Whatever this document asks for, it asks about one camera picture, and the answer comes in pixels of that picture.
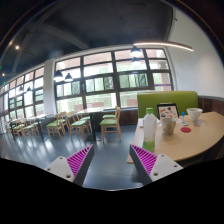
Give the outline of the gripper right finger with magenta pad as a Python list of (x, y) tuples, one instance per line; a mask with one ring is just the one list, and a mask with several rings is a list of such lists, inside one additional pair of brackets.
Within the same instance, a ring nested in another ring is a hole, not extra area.
[(133, 144), (130, 145), (130, 156), (144, 185), (182, 169), (182, 166), (167, 155), (156, 155)]

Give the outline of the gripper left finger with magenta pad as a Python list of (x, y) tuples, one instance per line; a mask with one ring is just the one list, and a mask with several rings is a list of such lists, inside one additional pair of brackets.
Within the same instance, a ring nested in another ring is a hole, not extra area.
[(59, 156), (45, 170), (82, 186), (93, 156), (94, 146), (89, 145), (68, 157)]

